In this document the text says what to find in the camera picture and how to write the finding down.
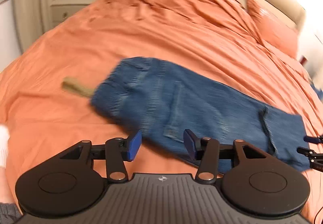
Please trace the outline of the orange pillow with embroidery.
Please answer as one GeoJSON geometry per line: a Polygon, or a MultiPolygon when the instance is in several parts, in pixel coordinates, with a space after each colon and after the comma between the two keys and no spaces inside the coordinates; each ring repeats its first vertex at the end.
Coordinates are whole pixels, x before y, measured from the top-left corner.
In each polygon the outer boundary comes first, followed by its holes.
{"type": "Polygon", "coordinates": [[[288,27],[256,0],[246,0],[246,7],[262,39],[295,59],[298,51],[298,31],[288,27]]]}

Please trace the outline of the beige bedside table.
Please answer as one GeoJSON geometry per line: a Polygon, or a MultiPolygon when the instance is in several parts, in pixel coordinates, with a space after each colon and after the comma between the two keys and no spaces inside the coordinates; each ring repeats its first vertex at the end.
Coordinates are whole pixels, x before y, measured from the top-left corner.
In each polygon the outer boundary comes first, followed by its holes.
{"type": "Polygon", "coordinates": [[[54,0],[50,5],[52,28],[96,0],[54,0]]]}

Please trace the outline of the grey sweatpants leg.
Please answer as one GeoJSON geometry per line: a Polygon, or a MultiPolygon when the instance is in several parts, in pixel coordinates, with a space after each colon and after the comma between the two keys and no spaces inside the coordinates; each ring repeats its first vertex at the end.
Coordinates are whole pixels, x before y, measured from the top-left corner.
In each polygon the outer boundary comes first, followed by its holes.
{"type": "Polygon", "coordinates": [[[13,224],[21,217],[22,214],[15,203],[0,203],[0,224],[13,224]]]}

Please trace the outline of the red cup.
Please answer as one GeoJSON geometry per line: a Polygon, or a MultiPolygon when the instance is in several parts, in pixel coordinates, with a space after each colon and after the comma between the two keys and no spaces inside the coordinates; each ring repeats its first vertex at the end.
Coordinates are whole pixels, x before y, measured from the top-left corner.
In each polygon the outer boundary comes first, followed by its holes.
{"type": "Polygon", "coordinates": [[[300,63],[302,66],[304,66],[308,62],[308,59],[305,56],[301,57],[300,63]]]}

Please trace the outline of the orange duvet cover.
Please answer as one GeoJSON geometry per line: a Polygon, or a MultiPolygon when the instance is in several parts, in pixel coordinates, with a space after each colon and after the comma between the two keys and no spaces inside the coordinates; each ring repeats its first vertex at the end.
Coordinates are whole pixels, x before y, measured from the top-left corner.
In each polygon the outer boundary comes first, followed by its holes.
{"type": "Polygon", "coordinates": [[[123,136],[65,77],[98,86],[124,58],[174,62],[261,102],[302,116],[322,134],[322,102],[297,59],[262,39],[236,0],[97,0],[41,36],[1,72],[1,125],[9,158],[1,203],[16,203],[21,174],[81,139],[123,136]]]}

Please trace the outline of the blue denim jeans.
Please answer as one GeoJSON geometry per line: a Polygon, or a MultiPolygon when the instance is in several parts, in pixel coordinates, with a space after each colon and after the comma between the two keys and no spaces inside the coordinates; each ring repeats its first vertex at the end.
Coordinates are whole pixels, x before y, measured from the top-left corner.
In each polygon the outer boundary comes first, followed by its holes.
{"type": "Polygon", "coordinates": [[[309,168],[297,152],[306,147],[301,116],[289,114],[172,62],[134,57],[122,60],[96,89],[91,104],[102,116],[184,161],[189,129],[222,144],[236,139],[298,171],[309,168]]]}

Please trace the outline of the white sock left foot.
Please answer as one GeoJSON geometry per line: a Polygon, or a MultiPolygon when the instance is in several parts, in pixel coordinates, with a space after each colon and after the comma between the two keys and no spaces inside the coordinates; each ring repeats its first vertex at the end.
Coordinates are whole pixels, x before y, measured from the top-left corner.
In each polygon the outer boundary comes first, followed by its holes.
{"type": "Polygon", "coordinates": [[[5,125],[0,126],[0,167],[6,168],[8,157],[9,130],[5,125]]]}

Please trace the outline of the olive fabric belt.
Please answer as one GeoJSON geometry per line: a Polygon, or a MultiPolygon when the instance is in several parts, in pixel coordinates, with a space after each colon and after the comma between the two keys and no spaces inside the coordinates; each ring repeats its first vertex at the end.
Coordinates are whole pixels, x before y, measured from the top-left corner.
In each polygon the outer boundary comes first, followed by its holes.
{"type": "Polygon", "coordinates": [[[72,77],[65,77],[61,86],[63,90],[87,98],[91,98],[95,92],[94,89],[81,84],[81,82],[72,77]]]}

